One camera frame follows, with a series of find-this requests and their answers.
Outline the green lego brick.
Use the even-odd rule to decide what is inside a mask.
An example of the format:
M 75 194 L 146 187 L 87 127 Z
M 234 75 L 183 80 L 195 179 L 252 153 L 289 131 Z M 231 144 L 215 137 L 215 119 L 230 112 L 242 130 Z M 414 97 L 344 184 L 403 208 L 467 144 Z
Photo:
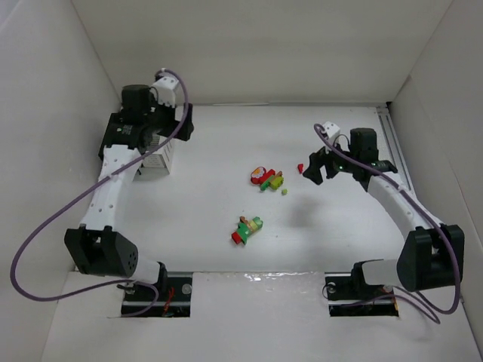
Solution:
M 269 187 L 269 184 L 272 182 L 272 179 L 273 179 L 273 176 L 270 176 L 260 185 L 260 190 L 262 192 Z

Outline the green red lego cluster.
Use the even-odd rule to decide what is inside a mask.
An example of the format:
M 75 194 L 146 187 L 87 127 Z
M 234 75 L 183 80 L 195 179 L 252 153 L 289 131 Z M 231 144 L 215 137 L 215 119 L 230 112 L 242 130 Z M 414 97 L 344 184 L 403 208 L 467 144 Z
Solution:
M 248 239 L 261 230 L 263 227 L 263 220 L 255 216 L 252 219 L 247 219 L 244 216 L 239 217 L 237 229 L 231 234 L 231 239 L 235 244 L 246 245 Z

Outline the lime curved lego brick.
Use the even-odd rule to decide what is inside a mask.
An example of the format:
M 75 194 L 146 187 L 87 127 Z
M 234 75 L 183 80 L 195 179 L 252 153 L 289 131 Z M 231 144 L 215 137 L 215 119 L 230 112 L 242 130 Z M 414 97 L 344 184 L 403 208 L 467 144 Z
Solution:
M 269 187 L 272 190 L 277 190 L 284 182 L 283 176 L 273 177 L 269 182 Z

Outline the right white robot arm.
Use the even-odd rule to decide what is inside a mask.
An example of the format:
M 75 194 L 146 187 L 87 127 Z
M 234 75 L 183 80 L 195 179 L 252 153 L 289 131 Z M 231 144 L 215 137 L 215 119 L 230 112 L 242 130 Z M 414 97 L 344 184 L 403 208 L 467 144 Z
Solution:
M 404 287 L 414 292 L 454 286 L 463 276 L 464 233 L 433 216 L 402 184 L 395 165 L 379 158 L 377 133 L 371 128 L 350 131 L 349 145 L 338 143 L 333 123 L 315 124 L 324 146 L 309 156 L 303 176 L 315 184 L 348 173 L 387 212 L 405 242 L 397 259 L 360 263 L 366 284 Z

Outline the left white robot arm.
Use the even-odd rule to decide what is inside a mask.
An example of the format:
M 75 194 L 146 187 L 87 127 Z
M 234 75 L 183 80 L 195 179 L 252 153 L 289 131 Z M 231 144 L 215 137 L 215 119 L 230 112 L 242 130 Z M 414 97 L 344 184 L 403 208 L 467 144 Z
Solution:
M 93 193 L 80 225 L 67 229 L 65 245 L 84 275 L 110 276 L 141 281 L 160 293 L 167 288 L 167 271 L 162 262 L 142 256 L 134 242 L 121 232 L 128 191 L 142 167 L 154 140 L 178 130 L 177 139 L 187 141 L 194 130 L 192 107 L 186 120 L 175 118 L 179 82 L 163 77 L 153 85 L 130 84 L 122 89 L 122 107 L 111 114 L 99 157 L 102 186 Z

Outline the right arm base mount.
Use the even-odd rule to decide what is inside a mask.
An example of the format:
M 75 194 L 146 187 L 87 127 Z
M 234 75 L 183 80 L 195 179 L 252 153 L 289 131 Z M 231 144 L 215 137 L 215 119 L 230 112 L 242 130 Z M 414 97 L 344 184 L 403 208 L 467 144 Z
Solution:
M 394 298 L 381 285 L 360 284 L 350 272 L 325 273 L 322 294 L 328 301 L 328 312 L 335 317 L 398 317 Z

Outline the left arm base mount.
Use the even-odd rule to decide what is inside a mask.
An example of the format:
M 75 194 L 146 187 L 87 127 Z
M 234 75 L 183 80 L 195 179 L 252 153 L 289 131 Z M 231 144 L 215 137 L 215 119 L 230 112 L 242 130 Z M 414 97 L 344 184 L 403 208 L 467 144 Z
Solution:
M 154 292 L 148 287 L 133 284 L 119 284 L 123 291 L 121 316 L 133 314 L 135 318 L 189 318 L 191 314 L 193 273 L 168 272 L 167 286 L 158 292 L 156 302 Z

